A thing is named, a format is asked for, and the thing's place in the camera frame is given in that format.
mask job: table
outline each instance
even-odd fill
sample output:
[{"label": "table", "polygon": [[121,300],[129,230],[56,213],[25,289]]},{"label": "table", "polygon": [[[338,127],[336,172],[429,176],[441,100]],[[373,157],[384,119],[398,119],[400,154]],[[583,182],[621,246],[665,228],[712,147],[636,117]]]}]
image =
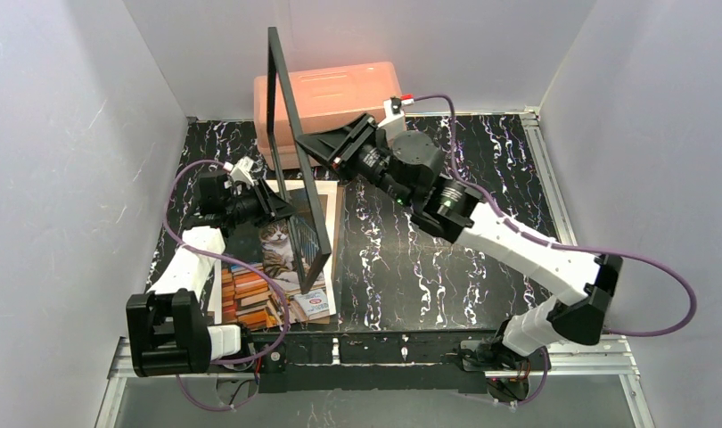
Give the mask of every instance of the table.
[{"label": "table", "polygon": [[[447,148],[447,118],[412,117],[407,125]],[[461,173],[486,186],[504,211],[555,236],[521,116],[461,115],[457,126]],[[197,122],[189,128],[180,169],[201,159],[237,161],[246,155],[256,161],[256,175],[274,178],[256,149],[253,122]],[[322,168],[314,168],[314,174],[316,179],[337,179]],[[299,177],[298,171],[286,173],[287,179]],[[545,289],[484,254],[418,232],[403,207],[365,180],[344,185],[340,244],[334,250],[338,316],[329,325],[297,328],[497,329],[510,315],[523,313],[548,297]],[[193,186],[191,176],[176,189],[171,225],[179,225],[190,206]],[[159,277],[174,249],[174,242],[160,234],[148,285]]]},{"label": "table", "polygon": [[[458,153],[468,177],[486,186],[500,206],[520,221],[574,243],[536,116],[464,115],[457,122]],[[440,146],[447,144],[445,118],[414,117],[408,126],[427,133]],[[255,141],[251,122],[193,123],[180,166],[248,154],[271,178],[255,151]],[[318,179],[331,178],[323,169],[315,169],[314,174]],[[175,191],[173,225],[189,206],[192,185],[188,180]],[[335,275],[340,313],[324,328],[340,334],[376,328],[496,328],[511,314],[546,299],[544,289],[510,268],[412,231],[405,212],[363,181],[346,184],[345,192],[343,235],[335,249],[341,266]],[[174,243],[161,235],[149,284],[174,249]],[[380,259],[364,268],[360,260],[370,254]],[[545,390],[515,415],[490,406],[484,397],[418,390],[261,394],[236,414],[211,414],[187,403],[174,379],[135,378],[123,339],[110,370],[98,426],[653,426],[625,338],[606,335],[594,347],[556,343],[548,350],[553,370]],[[221,391],[218,398],[214,385],[216,376],[223,375],[246,374],[193,374],[185,379],[195,397],[221,406],[226,395]],[[533,371],[533,382],[540,375]]]}]

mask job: black marble surface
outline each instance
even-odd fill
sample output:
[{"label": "black marble surface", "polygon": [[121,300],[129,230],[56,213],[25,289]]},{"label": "black marble surface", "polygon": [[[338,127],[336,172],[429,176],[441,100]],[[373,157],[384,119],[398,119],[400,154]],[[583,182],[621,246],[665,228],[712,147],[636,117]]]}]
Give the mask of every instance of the black marble surface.
[{"label": "black marble surface", "polygon": [[[461,173],[492,192],[505,212],[555,236],[519,117],[459,116],[457,126],[456,160]],[[426,133],[447,149],[447,118],[409,118],[408,128]],[[188,129],[179,169],[200,159],[235,162],[244,155],[256,161],[254,175],[273,178],[256,150],[252,122],[194,123]],[[314,174],[317,179],[337,179],[321,168]],[[286,173],[288,179],[299,177],[298,171]],[[170,224],[175,228],[190,206],[194,175],[184,183],[170,204]],[[497,328],[510,315],[523,313],[548,297],[545,289],[478,251],[419,233],[406,210],[365,181],[347,183],[346,189],[341,213],[344,229],[339,248],[333,249],[338,316],[330,325],[303,328]],[[174,242],[160,234],[148,285],[159,277],[174,250]]]}]

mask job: floor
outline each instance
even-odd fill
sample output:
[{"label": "floor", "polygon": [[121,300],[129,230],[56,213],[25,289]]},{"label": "floor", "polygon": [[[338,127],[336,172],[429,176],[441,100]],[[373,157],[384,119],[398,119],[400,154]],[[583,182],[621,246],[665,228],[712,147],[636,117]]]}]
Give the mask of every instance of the floor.
[{"label": "floor", "polygon": [[[484,185],[504,211],[546,235],[555,236],[534,161],[518,115],[464,115],[457,118],[462,174]],[[413,117],[409,129],[447,148],[449,126],[439,116]],[[237,161],[248,155],[258,173],[272,178],[256,150],[253,122],[199,122],[188,129],[180,167],[199,159]],[[291,171],[286,178],[298,178]],[[317,179],[337,179],[315,169]],[[346,185],[344,229],[334,278],[338,316],[330,330],[417,330],[497,328],[547,298],[526,277],[489,257],[414,230],[406,211],[363,180]],[[193,180],[173,198],[170,224],[190,205]],[[160,234],[148,285],[168,264],[175,245]]]},{"label": "floor", "polygon": [[[216,381],[211,378],[185,381],[194,397],[213,407],[221,407],[234,392],[234,385],[223,385],[215,391]],[[519,407],[515,413],[494,406],[482,395],[419,390],[259,394],[236,413],[214,413],[187,402],[174,379],[128,379],[116,426],[635,427],[618,376],[610,375],[551,376],[542,398]]]}]

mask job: cat picture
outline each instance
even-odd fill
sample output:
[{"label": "cat picture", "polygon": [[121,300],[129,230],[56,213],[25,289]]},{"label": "cat picture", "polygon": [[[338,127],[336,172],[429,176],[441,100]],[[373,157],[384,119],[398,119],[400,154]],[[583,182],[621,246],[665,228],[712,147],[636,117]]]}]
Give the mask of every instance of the cat picture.
[{"label": "cat picture", "polygon": [[[294,263],[290,235],[287,221],[277,221],[267,225],[259,231],[258,238],[261,241],[261,249],[264,253],[264,273],[273,278],[286,291],[295,289],[300,284],[298,267]],[[309,265],[304,260],[303,271],[308,272]],[[317,280],[324,279],[324,274],[319,274]],[[290,283],[286,288],[284,281]]]}]

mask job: cat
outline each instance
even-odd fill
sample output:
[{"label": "cat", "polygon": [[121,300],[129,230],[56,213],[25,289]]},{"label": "cat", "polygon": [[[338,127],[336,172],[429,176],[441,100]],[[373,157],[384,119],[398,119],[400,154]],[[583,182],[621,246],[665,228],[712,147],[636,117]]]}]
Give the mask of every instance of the cat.
[{"label": "cat", "polygon": [[270,278],[298,284],[298,272],[293,266],[293,253],[285,221],[277,221],[259,231],[264,252],[264,273]]}]

